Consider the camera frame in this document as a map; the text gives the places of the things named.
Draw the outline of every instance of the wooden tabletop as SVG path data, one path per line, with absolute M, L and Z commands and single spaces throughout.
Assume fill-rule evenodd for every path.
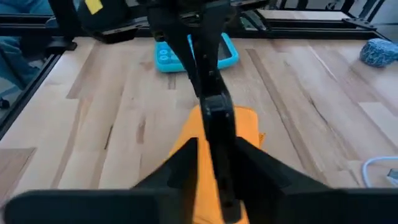
M 153 39 L 77 38 L 0 141 L 0 201 L 30 189 L 128 188 L 150 174 L 198 104 L 186 73 L 154 67 Z M 358 61 L 360 40 L 234 39 L 222 71 L 254 108 L 262 149 L 332 187 L 362 187 L 361 164 L 398 155 L 398 64 Z M 370 170 L 386 185 L 390 166 Z

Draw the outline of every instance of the blue tablet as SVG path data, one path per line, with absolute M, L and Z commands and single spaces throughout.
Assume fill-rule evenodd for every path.
M 218 48 L 218 69 L 232 66 L 239 60 L 238 51 L 232 44 L 231 39 L 225 33 L 222 33 L 221 36 L 223 38 L 221 39 L 220 47 Z M 188 41 L 192 49 L 190 35 L 188 36 Z M 159 71 L 165 73 L 185 71 L 180 60 L 166 42 L 156 42 L 155 64 Z

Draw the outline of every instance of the white cable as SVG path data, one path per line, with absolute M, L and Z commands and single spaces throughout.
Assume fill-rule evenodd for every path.
M 376 161 L 396 160 L 396 159 L 398 159 L 398 156 L 384 156 L 384 157 L 376 157 L 376 158 L 373 158 L 373 159 L 370 159 L 370 160 L 366 161 L 362 165 L 362 178 L 363 178 L 363 181 L 365 182 L 365 186 L 366 187 L 372 187 L 372 184 L 369 181 L 369 177 L 368 177 L 368 165 L 370 165 L 371 163 L 376 162 Z

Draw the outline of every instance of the blue tablet case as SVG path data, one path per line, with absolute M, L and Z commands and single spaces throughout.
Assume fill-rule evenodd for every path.
M 227 34 L 222 33 L 221 35 L 224 42 L 231 53 L 229 58 L 223 60 L 218 60 L 218 69 L 226 68 L 234 65 L 239 60 L 238 51 L 232 44 L 231 39 Z M 192 50 L 192 41 L 190 35 L 188 36 L 188 42 Z M 166 42 L 156 42 L 155 45 L 155 64 L 159 71 L 169 73 L 169 72 L 182 72 L 185 71 L 178 57 L 174 54 L 172 49 L 167 45 Z

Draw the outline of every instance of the black metal frame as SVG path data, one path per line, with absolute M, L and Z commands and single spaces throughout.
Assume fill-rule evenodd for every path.
M 49 1 L 55 14 L 65 13 L 64 9 L 66 6 L 74 7 L 72 0 L 70 2 L 63 1 Z M 354 17 L 349 13 L 354 0 L 346 0 L 343 4 L 341 11 L 350 17 Z M 369 18 L 373 18 L 376 14 L 373 11 Z M 252 39 L 371 39 L 371 38 L 383 38 L 383 35 L 378 33 L 375 29 L 360 28 L 348 21 L 326 21 L 326 20 L 303 20 L 303 19 L 266 19 L 261 13 L 255 10 L 256 15 L 260 18 L 262 23 L 267 27 L 266 30 L 246 30 L 241 26 L 231 25 L 227 27 L 226 32 L 231 38 L 252 38 Z M 17 118 L 23 107 L 30 100 L 36 89 L 47 77 L 48 73 L 55 65 L 66 50 L 73 50 L 75 45 L 69 46 L 67 42 L 71 42 L 75 36 L 91 36 L 80 28 L 80 25 L 74 22 L 75 26 L 63 26 L 65 29 L 71 29 L 70 33 L 73 35 L 66 36 L 65 29 L 59 28 L 48 28 L 45 26 L 45 22 L 50 19 L 51 16 L 35 16 L 30 14 L 23 15 L 0 15 L 0 35 L 44 35 L 44 36 L 58 36 L 63 37 L 65 40 L 58 45 L 57 51 L 52 52 L 52 55 L 46 62 L 45 66 L 41 69 L 40 73 L 34 79 L 34 81 L 28 85 L 26 90 L 23 91 L 17 102 L 11 107 L 8 113 L 0 119 L 0 139 L 4 136 L 6 131 L 9 129 L 11 124 Z M 61 25 L 67 24 L 68 21 L 58 20 Z M 125 34 L 118 34 L 117 37 L 111 37 L 112 40 L 128 39 L 131 36 L 131 32 Z M 135 33 L 136 37 L 152 37 L 149 29 L 139 29 Z

